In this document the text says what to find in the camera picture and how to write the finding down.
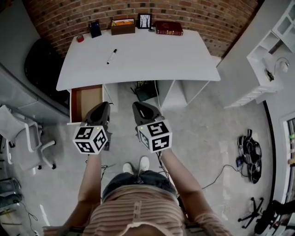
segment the brick wall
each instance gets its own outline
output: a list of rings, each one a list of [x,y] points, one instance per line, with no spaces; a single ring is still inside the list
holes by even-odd
[[[23,0],[42,38],[65,57],[73,36],[88,32],[99,20],[102,30],[111,20],[152,13],[155,20],[181,23],[198,31],[211,55],[222,56],[258,6],[258,0]]]
[[[0,12],[12,5],[13,0],[0,0]]]

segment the black bag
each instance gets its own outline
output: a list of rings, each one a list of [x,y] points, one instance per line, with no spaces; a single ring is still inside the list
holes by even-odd
[[[62,58],[50,43],[44,39],[38,39],[25,60],[24,72],[27,79],[39,90],[68,108],[68,91],[56,90],[62,66]]]
[[[262,162],[260,144],[252,138],[252,130],[248,129],[246,136],[238,138],[239,154],[247,166],[248,176],[252,183],[257,183],[261,177]]]

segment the lamp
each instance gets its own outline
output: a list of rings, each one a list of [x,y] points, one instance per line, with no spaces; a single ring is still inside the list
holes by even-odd
[[[275,77],[276,76],[276,66],[277,66],[277,62],[280,60],[280,59],[284,59],[285,61],[281,61],[280,62],[280,68],[282,69],[283,72],[287,72],[288,71],[288,67],[290,65],[290,62],[288,61],[287,58],[285,57],[280,57],[277,59],[277,61],[275,62],[275,70],[274,70],[274,73],[273,73],[273,76]]]
[[[280,57],[276,60],[275,62],[275,69],[274,69],[274,73],[272,74],[268,69],[264,69],[265,71],[265,74],[267,76],[267,78],[269,79],[269,81],[273,81],[275,79],[275,76],[276,76],[276,66],[277,66],[277,62],[280,60],[280,59],[284,59],[285,61],[281,61],[280,62],[280,68],[282,69],[283,72],[287,72],[288,71],[288,68],[289,68],[289,65],[290,65],[290,62],[288,61],[287,58],[285,57]]]

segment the wooden box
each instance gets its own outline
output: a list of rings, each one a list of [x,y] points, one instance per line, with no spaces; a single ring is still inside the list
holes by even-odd
[[[93,107],[103,102],[102,86],[73,88],[70,102],[71,123],[82,122]]]
[[[111,26],[112,35],[124,35],[124,34],[135,33],[135,20],[134,19],[126,19],[126,20],[133,20],[133,24]]]

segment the open drawer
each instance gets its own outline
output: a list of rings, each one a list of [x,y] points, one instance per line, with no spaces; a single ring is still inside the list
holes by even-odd
[[[104,101],[103,93],[102,85],[71,89],[70,123],[68,124],[80,124],[93,107]]]

